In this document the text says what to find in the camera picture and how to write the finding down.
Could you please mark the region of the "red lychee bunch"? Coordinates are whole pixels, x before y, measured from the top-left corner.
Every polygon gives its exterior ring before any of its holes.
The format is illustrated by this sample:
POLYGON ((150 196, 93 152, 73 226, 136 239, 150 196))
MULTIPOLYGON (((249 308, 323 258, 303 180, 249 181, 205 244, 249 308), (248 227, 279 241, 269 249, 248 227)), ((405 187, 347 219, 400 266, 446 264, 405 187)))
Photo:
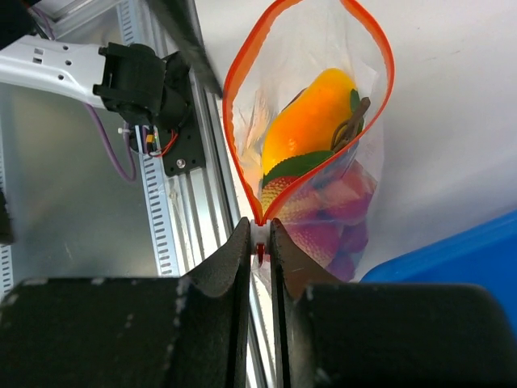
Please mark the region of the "red lychee bunch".
POLYGON ((366 216, 377 181, 355 158, 355 139, 363 131, 370 100, 351 89, 346 105, 347 112, 330 125, 323 145, 290 151, 264 169, 261 201, 268 210, 291 183, 341 154, 291 192, 269 217, 282 221, 297 246, 320 266, 349 281, 368 243, 366 216))

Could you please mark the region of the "orange mango slice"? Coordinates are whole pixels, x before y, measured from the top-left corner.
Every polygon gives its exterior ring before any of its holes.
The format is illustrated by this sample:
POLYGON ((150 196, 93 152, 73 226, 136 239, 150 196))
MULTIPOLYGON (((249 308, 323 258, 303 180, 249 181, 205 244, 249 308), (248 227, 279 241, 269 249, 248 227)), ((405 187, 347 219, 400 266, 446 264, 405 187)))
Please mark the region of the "orange mango slice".
POLYGON ((354 81, 343 70, 322 71, 272 121, 263 146, 263 174, 287 158, 329 150, 334 131, 352 115, 354 89, 354 81))

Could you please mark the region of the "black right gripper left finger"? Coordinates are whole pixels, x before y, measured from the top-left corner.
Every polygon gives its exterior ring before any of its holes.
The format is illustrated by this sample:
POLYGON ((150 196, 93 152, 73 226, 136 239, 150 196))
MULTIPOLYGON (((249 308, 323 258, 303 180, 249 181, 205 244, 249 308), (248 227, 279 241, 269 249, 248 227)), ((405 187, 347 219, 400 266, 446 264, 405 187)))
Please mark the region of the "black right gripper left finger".
POLYGON ((32 278, 1 304, 4 387, 243 387, 250 222, 180 277, 32 278))

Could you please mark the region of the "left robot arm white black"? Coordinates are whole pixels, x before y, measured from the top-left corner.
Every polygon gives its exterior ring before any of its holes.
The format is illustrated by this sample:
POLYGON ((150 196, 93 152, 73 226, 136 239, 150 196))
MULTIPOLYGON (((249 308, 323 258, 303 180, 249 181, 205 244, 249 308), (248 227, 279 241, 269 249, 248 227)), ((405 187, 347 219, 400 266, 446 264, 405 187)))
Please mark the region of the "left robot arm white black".
POLYGON ((1 81, 64 95, 152 124, 162 110, 165 62, 143 44, 71 44, 23 36, 1 50, 1 81))

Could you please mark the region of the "clear zip top bag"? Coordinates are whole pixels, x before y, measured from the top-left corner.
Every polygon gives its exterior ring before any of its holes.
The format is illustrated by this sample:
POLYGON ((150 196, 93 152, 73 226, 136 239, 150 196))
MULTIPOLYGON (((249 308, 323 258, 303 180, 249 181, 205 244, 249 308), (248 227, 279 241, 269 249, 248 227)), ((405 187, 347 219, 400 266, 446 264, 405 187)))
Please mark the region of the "clear zip top bag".
POLYGON ((363 131, 355 139, 355 158, 377 186, 380 182, 385 161, 380 118, 395 76, 393 52, 384 31, 357 1, 273 2, 233 59, 222 102, 231 159, 259 226, 280 221, 269 216, 290 193, 342 156, 335 154, 313 168, 291 183, 268 210, 263 209, 262 152, 267 131, 278 114, 329 68, 347 73, 359 95, 370 100, 363 131))

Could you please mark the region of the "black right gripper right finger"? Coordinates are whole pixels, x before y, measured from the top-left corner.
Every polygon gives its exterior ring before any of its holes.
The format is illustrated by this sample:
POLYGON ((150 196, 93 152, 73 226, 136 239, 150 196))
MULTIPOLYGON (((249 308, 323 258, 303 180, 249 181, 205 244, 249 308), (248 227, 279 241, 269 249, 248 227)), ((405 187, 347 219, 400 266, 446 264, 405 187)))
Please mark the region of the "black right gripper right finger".
POLYGON ((516 338, 476 285, 344 283, 271 223, 281 387, 513 387, 516 338))

